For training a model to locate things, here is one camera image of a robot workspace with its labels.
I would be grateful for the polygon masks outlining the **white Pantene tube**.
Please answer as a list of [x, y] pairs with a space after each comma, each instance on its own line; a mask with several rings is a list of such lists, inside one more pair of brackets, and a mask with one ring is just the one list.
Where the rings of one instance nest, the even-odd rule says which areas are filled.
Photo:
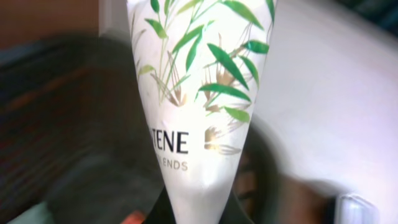
[[232, 187], [275, 20], [268, 0], [128, 0], [164, 189], [148, 223], [248, 223]]

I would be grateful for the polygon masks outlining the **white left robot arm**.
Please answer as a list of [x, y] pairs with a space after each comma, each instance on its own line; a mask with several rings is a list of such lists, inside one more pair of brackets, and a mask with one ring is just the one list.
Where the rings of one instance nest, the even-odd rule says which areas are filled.
[[177, 223], [397, 222], [397, 42], [333, 1], [101, 1]]

